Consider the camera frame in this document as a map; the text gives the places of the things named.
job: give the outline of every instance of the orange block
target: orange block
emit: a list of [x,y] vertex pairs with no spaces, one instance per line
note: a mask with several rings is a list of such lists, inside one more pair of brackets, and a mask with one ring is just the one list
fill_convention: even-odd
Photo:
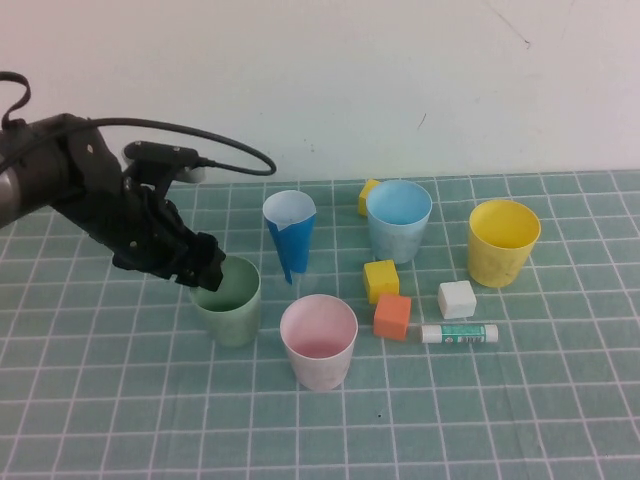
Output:
[[411,299],[391,293],[380,295],[373,316],[373,334],[392,340],[404,341],[409,327]]

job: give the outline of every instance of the white block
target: white block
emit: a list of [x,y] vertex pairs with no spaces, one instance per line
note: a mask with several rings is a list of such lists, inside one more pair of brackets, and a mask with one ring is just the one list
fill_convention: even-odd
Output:
[[473,317],[476,311],[476,296],[471,284],[462,282],[441,283],[438,289],[438,305],[445,320]]

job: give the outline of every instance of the yellow cup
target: yellow cup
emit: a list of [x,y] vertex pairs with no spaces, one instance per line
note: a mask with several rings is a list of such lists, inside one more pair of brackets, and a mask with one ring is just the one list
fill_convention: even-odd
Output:
[[489,200],[469,217],[469,274],[481,285],[513,282],[540,237],[540,220],[521,203]]

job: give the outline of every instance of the plastic cup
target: plastic cup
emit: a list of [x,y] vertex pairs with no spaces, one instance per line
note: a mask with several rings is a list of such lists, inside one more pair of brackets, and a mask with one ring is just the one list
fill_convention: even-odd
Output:
[[296,300],[280,321],[291,367],[298,382],[309,390],[332,390],[344,381],[357,334],[353,310],[330,295]]
[[367,217],[373,254],[396,264],[418,253],[431,214],[431,196],[417,183],[389,180],[367,197]]
[[469,274],[481,285],[506,287],[520,273],[540,232],[540,220],[521,203],[481,203],[469,218]]
[[217,292],[192,288],[191,298],[216,344],[238,347],[260,328],[260,274],[249,260],[232,256],[222,262],[222,274]]

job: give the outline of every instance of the cup rim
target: cup rim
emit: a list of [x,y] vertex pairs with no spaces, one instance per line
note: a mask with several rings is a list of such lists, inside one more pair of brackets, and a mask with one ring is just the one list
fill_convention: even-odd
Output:
[[309,206],[313,205],[313,209],[314,212],[307,216],[306,218],[302,219],[302,220],[297,220],[297,222],[304,222],[305,220],[308,220],[309,218],[311,218],[313,215],[315,215],[316,213],[318,213],[318,209],[316,207],[315,202],[313,201],[313,198],[311,198],[311,195],[309,195],[308,193],[302,192],[300,190],[294,190],[294,189],[288,189],[288,190],[281,190],[279,192],[273,193],[271,195],[269,195],[264,202],[262,203],[262,216],[271,223],[275,223],[276,225],[278,224],[278,222],[276,222],[273,218],[269,218],[270,216],[267,215],[267,209],[269,208],[269,203],[274,202],[277,200],[277,197],[281,197],[283,195],[290,195],[291,192],[295,193],[298,197],[300,197],[301,199],[304,198],[305,202],[309,203]]
[[[413,223],[405,223],[404,225],[398,225],[397,223],[389,223],[389,222],[385,222],[384,220],[381,220],[377,215],[375,215],[371,210],[369,210],[369,199],[371,198],[371,195],[373,194],[373,192],[382,187],[384,184],[390,185],[390,184],[404,184],[404,185],[411,185],[411,186],[415,186],[418,187],[420,190],[422,190],[426,195],[427,198],[429,199],[429,210],[427,211],[427,213],[425,215],[423,215],[420,220],[416,220]],[[388,225],[390,227],[411,227],[413,225],[417,225],[420,222],[423,222],[425,218],[429,218],[429,215],[431,215],[431,212],[433,211],[433,199],[431,198],[431,194],[427,191],[426,188],[424,188],[422,185],[416,183],[416,182],[412,182],[410,180],[386,180],[384,182],[381,182],[380,185],[376,185],[370,192],[369,195],[367,195],[367,202],[366,202],[366,206],[367,206],[367,216],[368,218],[375,218],[376,221],[384,224],[384,225]]]
[[249,300],[247,300],[244,304],[240,305],[237,308],[234,308],[233,310],[225,310],[224,312],[216,312],[214,310],[207,310],[206,308],[204,308],[203,306],[201,306],[200,304],[198,304],[198,302],[196,302],[195,299],[195,294],[199,289],[202,290],[206,290],[202,287],[191,287],[189,289],[189,295],[191,297],[191,303],[193,303],[193,305],[195,305],[198,310],[201,310],[204,313],[207,314],[215,314],[215,315],[230,315],[233,313],[238,312],[238,310],[241,310],[243,308],[246,308],[247,305],[249,305],[250,303],[253,303],[256,300],[256,297],[258,297],[260,295],[260,291],[262,290],[262,276],[260,275],[260,270],[258,270],[258,267],[256,267],[256,265],[249,259],[244,258],[244,257],[240,257],[238,255],[227,255],[226,260],[230,259],[230,258],[234,258],[234,259],[239,259],[239,260],[243,260],[244,262],[248,263],[249,265],[251,265],[253,267],[253,270],[256,272],[257,276],[258,276],[258,286],[256,287],[256,291],[253,292],[253,295],[251,296],[251,298]]
[[[338,353],[336,353],[335,355],[331,355],[330,357],[322,357],[322,358],[314,358],[314,357],[308,357],[306,355],[302,355],[301,353],[298,353],[296,350],[294,350],[284,339],[283,335],[282,335],[282,319],[285,317],[285,315],[287,314],[287,312],[299,301],[307,299],[307,298],[311,298],[311,297],[326,297],[326,298],[330,298],[332,301],[337,300],[339,303],[342,303],[344,306],[346,306],[349,309],[349,312],[351,313],[351,318],[353,319],[353,322],[355,324],[355,330],[353,333],[353,338],[351,339],[351,341],[349,342],[349,344],[343,348],[342,350],[340,350]],[[310,360],[313,362],[322,362],[322,361],[326,361],[326,360],[331,360],[333,358],[336,358],[340,355],[342,355],[344,352],[346,352],[347,350],[349,350],[356,342],[356,338],[358,337],[358,317],[356,316],[356,313],[353,311],[353,309],[349,306],[349,304],[347,302],[345,302],[344,300],[342,300],[341,298],[338,297],[334,297],[333,295],[326,295],[324,293],[314,293],[311,295],[305,295],[304,297],[300,297],[297,300],[291,302],[291,305],[289,305],[287,307],[287,309],[283,312],[282,316],[280,317],[280,327],[279,327],[279,331],[280,331],[280,340],[282,340],[282,343],[284,343],[284,346],[292,353],[294,353],[295,355],[297,355],[300,358],[304,358],[305,360]]]
[[[521,208],[523,211],[530,213],[533,216],[533,218],[536,219],[536,224],[538,226],[538,233],[536,234],[536,237],[526,245],[522,245],[521,247],[515,247],[515,248],[499,247],[497,245],[493,245],[492,243],[487,242],[475,231],[475,229],[473,228],[473,223],[471,222],[471,219],[473,218],[473,215],[474,213],[476,213],[478,208],[482,207],[483,205],[487,205],[489,203],[510,203],[510,204],[517,205],[518,208]],[[515,250],[522,250],[525,248],[529,248],[531,245],[534,245],[540,238],[540,235],[542,234],[542,223],[540,222],[540,218],[538,218],[538,215],[536,214],[536,212],[531,210],[525,204],[516,202],[515,200],[511,200],[509,198],[494,198],[492,200],[487,200],[486,202],[479,203],[474,207],[474,209],[471,211],[471,215],[469,215],[469,230],[471,230],[471,232],[473,233],[473,236],[482,244],[487,245],[488,247],[491,247],[491,248],[505,251],[505,252],[513,252]]]

